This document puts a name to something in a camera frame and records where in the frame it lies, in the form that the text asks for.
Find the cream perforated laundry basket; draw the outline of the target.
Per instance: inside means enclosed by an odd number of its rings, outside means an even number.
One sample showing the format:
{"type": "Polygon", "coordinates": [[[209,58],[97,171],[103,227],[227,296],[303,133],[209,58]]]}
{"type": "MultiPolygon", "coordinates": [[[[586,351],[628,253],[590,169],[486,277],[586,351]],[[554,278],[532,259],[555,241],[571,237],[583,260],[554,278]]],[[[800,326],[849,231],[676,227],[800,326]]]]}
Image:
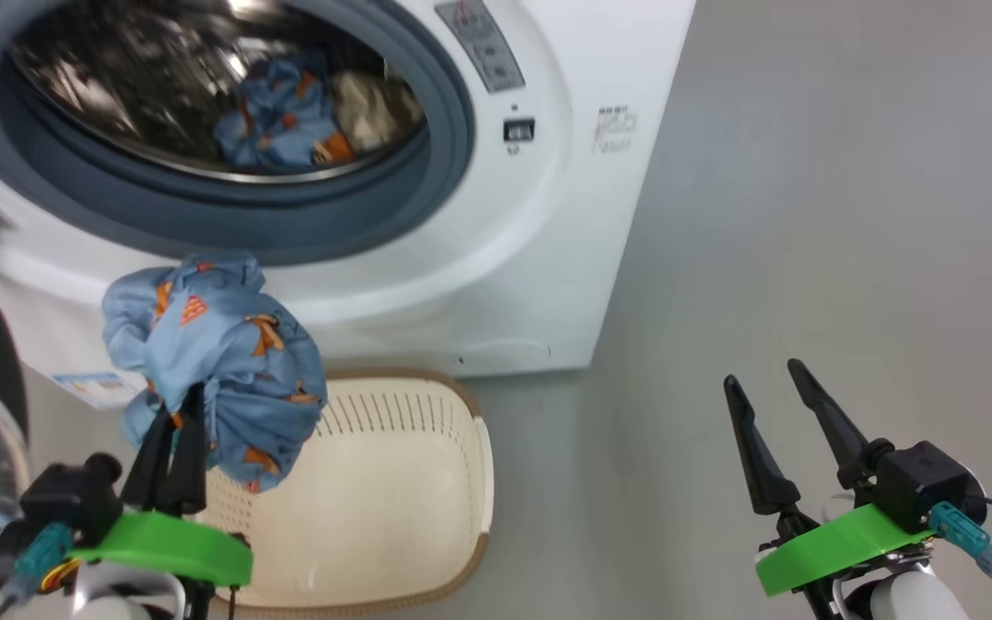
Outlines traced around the cream perforated laundry basket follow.
{"type": "Polygon", "coordinates": [[[338,620],[426,605],[479,568],[491,437],[474,396],[418,369],[335,370],[314,435],[276,489],[219,468],[198,521],[251,543],[236,620],[338,620]]]}

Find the blue garment with cream lining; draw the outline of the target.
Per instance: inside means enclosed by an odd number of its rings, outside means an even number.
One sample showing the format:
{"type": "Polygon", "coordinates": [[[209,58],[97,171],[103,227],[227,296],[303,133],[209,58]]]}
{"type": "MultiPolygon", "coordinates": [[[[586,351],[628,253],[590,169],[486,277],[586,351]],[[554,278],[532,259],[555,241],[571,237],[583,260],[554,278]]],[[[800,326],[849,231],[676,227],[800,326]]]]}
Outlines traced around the blue garment with cream lining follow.
{"type": "Polygon", "coordinates": [[[237,169],[316,170],[356,154],[336,121],[326,52],[261,59],[232,91],[212,136],[237,169]]]}

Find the blue patterned garment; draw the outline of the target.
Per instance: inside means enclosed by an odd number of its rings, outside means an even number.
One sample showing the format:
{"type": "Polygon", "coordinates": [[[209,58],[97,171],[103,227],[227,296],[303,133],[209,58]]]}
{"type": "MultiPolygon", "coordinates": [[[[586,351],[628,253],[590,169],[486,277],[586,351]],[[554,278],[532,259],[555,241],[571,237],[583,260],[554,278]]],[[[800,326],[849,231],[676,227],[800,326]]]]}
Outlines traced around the blue patterned garment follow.
{"type": "Polygon", "coordinates": [[[264,286],[249,255],[197,255],[131,272],[102,299],[111,364],[148,384],[121,416],[131,446],[158,413],[182,423],[201,386],[206,464],[253,494],[291,474],[328,401],[318,345],[264,286]]]}

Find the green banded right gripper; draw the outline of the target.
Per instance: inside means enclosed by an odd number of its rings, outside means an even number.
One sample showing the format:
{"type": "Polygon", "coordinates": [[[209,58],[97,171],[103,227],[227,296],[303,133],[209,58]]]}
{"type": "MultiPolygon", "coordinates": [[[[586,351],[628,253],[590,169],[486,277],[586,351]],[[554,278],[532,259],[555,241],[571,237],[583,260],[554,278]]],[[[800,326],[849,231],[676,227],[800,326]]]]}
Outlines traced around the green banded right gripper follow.
{"type": "MultiPolygon", "coordinates": [[[[800,400],[815,414],[826,437],[840,487],[869,492],[877,484],[878,460],[894,450],[893,443],[886,438],[867,439],[802,360],[789,358],[787,368],[800,400]]],[[[769,517],[795,509],[802,495],[780,471],[760,435],[754,408],[736,376],[724,378],[723,391],[754,513],[769,517]]],[[[756,562],[755,572],[765,596],[774,598],[933,535],[930,529],[905,532],[878,507],[867,504],[777,545],[756,562]]]]}

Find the blue energy label sticker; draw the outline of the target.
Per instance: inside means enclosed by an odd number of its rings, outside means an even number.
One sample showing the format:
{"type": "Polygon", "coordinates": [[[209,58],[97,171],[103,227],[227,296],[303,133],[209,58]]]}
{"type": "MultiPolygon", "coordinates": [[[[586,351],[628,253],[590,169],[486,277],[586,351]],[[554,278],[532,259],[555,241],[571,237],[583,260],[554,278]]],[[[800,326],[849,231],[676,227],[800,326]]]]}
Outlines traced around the blue energy label sticker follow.
{"type": "Polygon", "coordinates": [[[115,372],[53,374],[51,378],[96,411],[122,411],[143,389],[141,381],[115,372]]]}

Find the white washing machine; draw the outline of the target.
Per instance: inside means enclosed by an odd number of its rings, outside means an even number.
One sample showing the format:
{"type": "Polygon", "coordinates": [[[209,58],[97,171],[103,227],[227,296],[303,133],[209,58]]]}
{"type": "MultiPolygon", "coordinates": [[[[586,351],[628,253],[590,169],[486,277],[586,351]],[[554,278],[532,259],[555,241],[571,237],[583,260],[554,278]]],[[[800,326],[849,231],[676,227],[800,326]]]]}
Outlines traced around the white washing machine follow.
{"type": "Polygon", "coordinates": [[[0,0],[0,307],[22,361],[115,372],[100,302],[250,252],[330,368],[584,368],[697,0],[0,0]],[[316,170],[212,129],[257,60],[406,82],[425,121],[316,170]]]}

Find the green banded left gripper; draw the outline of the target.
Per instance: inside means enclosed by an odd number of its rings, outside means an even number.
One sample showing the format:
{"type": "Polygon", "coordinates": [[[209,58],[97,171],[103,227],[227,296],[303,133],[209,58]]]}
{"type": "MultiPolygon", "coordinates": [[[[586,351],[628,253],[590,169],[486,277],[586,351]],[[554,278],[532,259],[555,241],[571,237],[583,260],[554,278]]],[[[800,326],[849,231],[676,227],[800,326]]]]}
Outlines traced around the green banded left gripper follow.
{"type": "Polygon", "coordinates": [[[216,587],[248,586],[251,546],[216,527],[174,518],[205,509],[208,452],[204,385],[197,383],[178,415],[161,409],[143,436],[121,490],[121,501],[138,511],[121,514],[101,542],[75,546],[67,557],[174,574],[216,587]]]}

